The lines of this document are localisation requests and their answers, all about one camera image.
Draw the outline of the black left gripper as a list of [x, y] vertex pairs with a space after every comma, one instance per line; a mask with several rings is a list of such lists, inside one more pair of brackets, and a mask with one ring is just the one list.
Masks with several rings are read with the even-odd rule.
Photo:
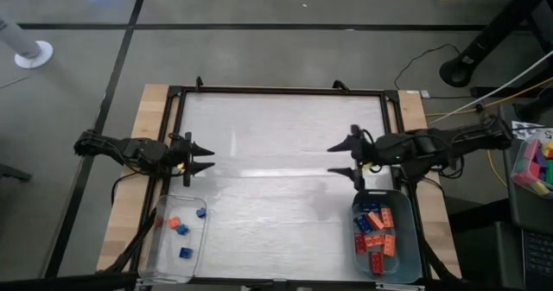
[[179, 170], [174, 177], [181, 176], [183, 186], [190, 187], [191, 175], [206, 170], [215, 165], [214, 162], [196, 162], [193, 156], [209, 156], [215, 153], [209, 149], [204, 149], [196, 142], [192, 142], [192, 133], [186, 132], [183, 136], [177, 133], [169, 135], [171, 145], [168, 148], [168, 164], [172, 168]]

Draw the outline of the clear box of coloured blocks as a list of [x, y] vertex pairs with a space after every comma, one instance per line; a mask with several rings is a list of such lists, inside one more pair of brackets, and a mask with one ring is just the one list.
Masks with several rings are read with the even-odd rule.
[[533, 136], [521, 143], [512, 181], [545, 199], [553, 199], [553, 139]]

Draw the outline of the blue-grey plastic bin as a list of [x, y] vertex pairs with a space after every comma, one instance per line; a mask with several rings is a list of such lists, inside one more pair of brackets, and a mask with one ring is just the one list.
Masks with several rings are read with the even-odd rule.
[[[373, 230], [369, 234], [364, 234], [359, 230], [354, 219], [363, 212], [360, 204], [364, 202], [378, 202], [381, 209], [388, 207], [391, 209], [394, 228]], [[353, 261], [356, 267], [368, 280], [372, 282], [409, 284], [416, 281], [422, 275], [422, 262], [417, 241], [416, 225], [411, 209], [409, 199], [396, 190], [365, 190], [357, 193], [353, 198], [351, 209], [352, 214], [352, 234], [353, 240]], [[367, 248], [365, 254], [355, 252], [354, 235], [357, 233], [365, 236], [372, 235], [394, 235], [396, 237], [395, 256], [385, 256], [383, 254], [383, 245]], [[384, 257], [384, 273], [374, 275], [371, 272], [369, 263], [370, 253], [379, 251]]]

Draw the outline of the white printed paper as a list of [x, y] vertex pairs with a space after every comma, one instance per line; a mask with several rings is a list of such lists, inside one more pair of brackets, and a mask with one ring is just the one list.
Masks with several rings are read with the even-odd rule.
[[512, 134], [519, 140], [530, 140], [537, 138], [541, 142], [553, 140], [553, 127], [543, 126], [541, 124], [511, 121]]

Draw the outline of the black stand with round base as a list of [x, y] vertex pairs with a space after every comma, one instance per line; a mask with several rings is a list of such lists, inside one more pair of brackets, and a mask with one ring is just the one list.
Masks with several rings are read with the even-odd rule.
[[511, 33], [521, 22], [526, 22], [545, 53], [553, 49], [537, 25], [532, 13], [541, 4], [547, 3], [553, 11], [553, 0], [511, 0], [491, 22], [455, 58], [442, 64], [441, 79], [453, 87], [467, 86], [479, 64]]

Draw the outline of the clear plastic bin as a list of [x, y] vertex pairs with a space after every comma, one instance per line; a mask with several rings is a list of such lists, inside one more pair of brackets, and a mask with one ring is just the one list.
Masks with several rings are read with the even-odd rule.
[[[207, 209], [200, 198], [166, 195], [158, 200], [138, 268], [141, 284], [187, 283], [194, 277], [207, 228], [207, 217], [196, 215], [200, 208]], [[168, 219], [172, 217], [178, 217], [189, 228], [188, 234], [182, 236], [169, 228]], [[193, 250], [190, 259], [179, 257], [182, 247]]]

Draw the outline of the black metal table frame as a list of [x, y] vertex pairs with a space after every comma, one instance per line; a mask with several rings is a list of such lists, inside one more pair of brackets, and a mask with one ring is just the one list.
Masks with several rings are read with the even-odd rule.
[[[181, 89], [174, 132], [191, 132], [215, 165], [162, 184], [162, 197], [203, 199], [207, 228], [194, 277], [202, 282], [372, 282], [353, 261], [353, 183], [327, 149], [352, 124], [374, 136], [403, 128], [381, 91], [207, 87]], [[390, 168], [364, 172], [366, 190], [396, 190]]]

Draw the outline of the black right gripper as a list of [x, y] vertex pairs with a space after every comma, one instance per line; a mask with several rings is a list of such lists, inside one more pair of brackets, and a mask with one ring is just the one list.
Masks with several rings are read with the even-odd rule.
[[364, 171], [368, 170], [372, 174], [378, 174], [382, 171], [383, 166], [375, 162], [377, 150], [372, 134], [357, 124], [352, 124], [350, 131], [351, 135], [327, 149], [327, 152], [351, 151], [354, 168], [329, 168], [327, 171], [346, 176], [353, 181], [354, 189], [361, 192], [365, 190]]

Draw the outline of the black side cart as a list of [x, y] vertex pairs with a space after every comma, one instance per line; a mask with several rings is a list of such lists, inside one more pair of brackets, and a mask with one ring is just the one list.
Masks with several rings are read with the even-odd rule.
[[462, 276], [526, 291], [553, 291], [553, 279], [524, 275], [523, 231], [553, 236], [553, 199], [507, 183], [509, 197], [449, 217]]

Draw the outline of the white pole with round base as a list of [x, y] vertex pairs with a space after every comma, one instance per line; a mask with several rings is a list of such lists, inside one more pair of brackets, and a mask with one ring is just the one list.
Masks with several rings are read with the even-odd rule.
[[14, 61], [23, 69], [44, 66], [54, 56], [54, 49], [47, 41], [36, 41], [19, 25], [0, 16], [0, 41], [15, 52]]

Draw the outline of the black keyboard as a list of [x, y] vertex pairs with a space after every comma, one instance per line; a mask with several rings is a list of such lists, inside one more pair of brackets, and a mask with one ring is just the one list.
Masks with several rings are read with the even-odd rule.
[[523, 231], [524, 275], [553, 279], [553, 236]]

